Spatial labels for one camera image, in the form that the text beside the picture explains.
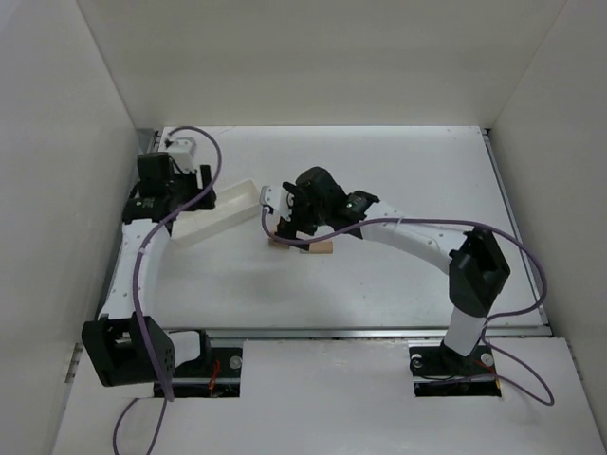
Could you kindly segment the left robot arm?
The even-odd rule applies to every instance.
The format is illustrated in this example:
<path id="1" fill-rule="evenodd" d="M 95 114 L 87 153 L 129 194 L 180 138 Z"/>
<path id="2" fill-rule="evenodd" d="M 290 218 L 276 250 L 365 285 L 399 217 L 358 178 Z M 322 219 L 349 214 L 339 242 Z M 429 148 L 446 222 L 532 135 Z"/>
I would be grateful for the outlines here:
<path id="1" fill-rule="evenodd" d="M 105 387 L 169 385 L 178 368 L 206 369 L 212 363 L 204 330 L 169 333 L 149 314 L 175 211 L 215 207 L 211 168 L 195 165 L 194 157 L 193 145 L 138 157 L 110 288 L 97 317 L 82 328 L 83 345 Z"/>

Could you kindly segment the right aluminium rail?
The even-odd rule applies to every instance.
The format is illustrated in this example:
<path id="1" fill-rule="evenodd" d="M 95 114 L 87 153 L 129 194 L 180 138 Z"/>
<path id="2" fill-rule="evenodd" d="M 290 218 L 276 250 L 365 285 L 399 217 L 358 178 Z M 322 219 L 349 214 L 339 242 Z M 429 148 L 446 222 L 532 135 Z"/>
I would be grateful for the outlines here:
<path id="1" fill-rule="evenodd" d="M 506 213 L 513 231 L 513 236 L 519 242 L 522 242 L 522 233 L 506 189 L 506 182 L 502 176 L 496 154 L 494 153 L 492 147 L 490 130 L 487 128 L 480 128 L 480 133 L 487 149 L 488 159 L 491 164 L 494 176 L 496 178 L 502 200 L 506 207 Z M 544 267 L 541 262 L 537 261 L 537 257 L 535 254 L 530 257 L 526 252 L 521 250 L 520 256 L 524 264 L 525 275 L 527 276 L 527 280 L 529 281 L 534 296 L 542 300 L 542 302 L 537 305 L 536 312 L 539 314 L 542 320 L 542 326 L 547 327 L 548 331 L 550 333 L 553 333 L 551 323 L 545 311 L 545 300 L 547 298 L 548 283 Z"/>

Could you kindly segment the front aluminium rail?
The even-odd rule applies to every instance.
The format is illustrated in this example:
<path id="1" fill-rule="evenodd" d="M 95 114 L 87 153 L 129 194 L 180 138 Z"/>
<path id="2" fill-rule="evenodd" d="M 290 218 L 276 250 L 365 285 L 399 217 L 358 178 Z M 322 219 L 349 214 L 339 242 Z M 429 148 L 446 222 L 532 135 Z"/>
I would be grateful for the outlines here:
<path id="1" fill-rule="evenodd" d="M 354 338 L 442 338 L 446 328 L 214 328 L 213 338 L 242 339 L 354 339 Z M 488 337 L 552 337 L 549 326 L 489 327 Z"/>

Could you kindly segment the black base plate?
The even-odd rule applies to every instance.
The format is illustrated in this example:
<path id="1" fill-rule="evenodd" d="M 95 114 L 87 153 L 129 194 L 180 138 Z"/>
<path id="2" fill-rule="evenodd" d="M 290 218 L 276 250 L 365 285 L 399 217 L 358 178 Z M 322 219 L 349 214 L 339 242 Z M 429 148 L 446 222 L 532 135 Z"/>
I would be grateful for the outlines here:
<path id="1" fill-rule="evenodd" d="M 423 379 L 445 381 L 496 373 L 492 351 L 485 345 L 478 345 L 467 356 L 461 356 L 443 344 L 413 346 L 409 355 L 412 374 Z"/>
<path id="2" fill-rule="evenodd" d="M 212 378 L 217 384 L 238 384 L 243 366 L 243 346 L 213 346 L 205 359 L 190 360 L 179 365 L 172 383 L 208 384 Z"/>

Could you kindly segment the dark striped wood block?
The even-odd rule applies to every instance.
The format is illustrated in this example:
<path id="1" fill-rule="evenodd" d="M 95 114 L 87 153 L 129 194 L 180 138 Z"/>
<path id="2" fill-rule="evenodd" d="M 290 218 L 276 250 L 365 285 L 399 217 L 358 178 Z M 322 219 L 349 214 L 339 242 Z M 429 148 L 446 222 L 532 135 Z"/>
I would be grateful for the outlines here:
<path id="1" fill-rule="evenodd" d="M 267 242 L 273 248 L 282 249 L 282 250 L 289 250 L 290 249 L 289 245 L 286 245 L 286 244 L 280 243 L 280 242 L 276 242 L 276 241 L 274 241 L 272 239 L 269 239 Z"/>

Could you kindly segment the white plastic tray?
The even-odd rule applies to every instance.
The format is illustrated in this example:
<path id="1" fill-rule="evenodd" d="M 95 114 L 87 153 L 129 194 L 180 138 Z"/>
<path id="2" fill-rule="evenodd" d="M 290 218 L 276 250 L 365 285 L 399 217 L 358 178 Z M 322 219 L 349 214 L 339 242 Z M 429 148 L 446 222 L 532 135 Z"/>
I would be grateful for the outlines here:
<path id="1" fill-rule="evenodd" d="M 220 191 L 214 209 L 180 213 L 171 240 L 179 247 L 193 246 L 233 228 L 257 215 L 259 199 L 260 191 L 251 179 Z"/>

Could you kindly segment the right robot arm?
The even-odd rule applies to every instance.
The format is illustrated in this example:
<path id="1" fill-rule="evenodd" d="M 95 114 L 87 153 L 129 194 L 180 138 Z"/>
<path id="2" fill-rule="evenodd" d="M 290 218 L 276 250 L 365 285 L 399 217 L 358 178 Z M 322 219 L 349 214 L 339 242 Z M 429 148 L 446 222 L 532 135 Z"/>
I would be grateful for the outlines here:
<path id="1" fill-rule="evenodd" d="M 447 222 L 415 221 L 366 191 L 345 192 L 329 171 L 313 167 L 295 182 L 263 188 L 265 213 L 279 222 L 269 238 L 309 252 L 320 227 L 408 253 L 443 272 L 453 306 L 448 331 L 436 350 L 449 375 L 468 369 L 490 309 L 510 268 L 487 227 L 452 228 Z"/>

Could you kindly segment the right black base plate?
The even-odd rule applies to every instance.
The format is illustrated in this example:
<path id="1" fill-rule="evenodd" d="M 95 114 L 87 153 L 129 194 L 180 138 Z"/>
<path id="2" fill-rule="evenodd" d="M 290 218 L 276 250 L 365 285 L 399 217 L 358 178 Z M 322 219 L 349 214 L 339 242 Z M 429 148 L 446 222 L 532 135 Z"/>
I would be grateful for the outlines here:
<path id="1" fill-rule="evenodd" d="M 461 356 L 443 344 L 413 346 L 409 355 L 412 374 L 423 379 L 445 381 L 496 373 L 492 351 L 485 345 L 478 345 L 467 356 Z"/>

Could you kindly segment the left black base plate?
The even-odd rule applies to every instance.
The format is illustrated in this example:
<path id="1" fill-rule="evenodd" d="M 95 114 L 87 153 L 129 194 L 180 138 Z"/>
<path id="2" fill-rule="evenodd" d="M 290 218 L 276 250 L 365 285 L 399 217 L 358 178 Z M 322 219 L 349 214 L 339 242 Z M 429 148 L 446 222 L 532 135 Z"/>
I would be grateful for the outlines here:
<path id="1" fill-rule="evenodd" d="M 217 384 L 238 384 L 243 366 L 243 346 L 213 346 L 205 359 L 190 360 L 179 365 L 172 383 L 208 384 L 212 378 Z"/>

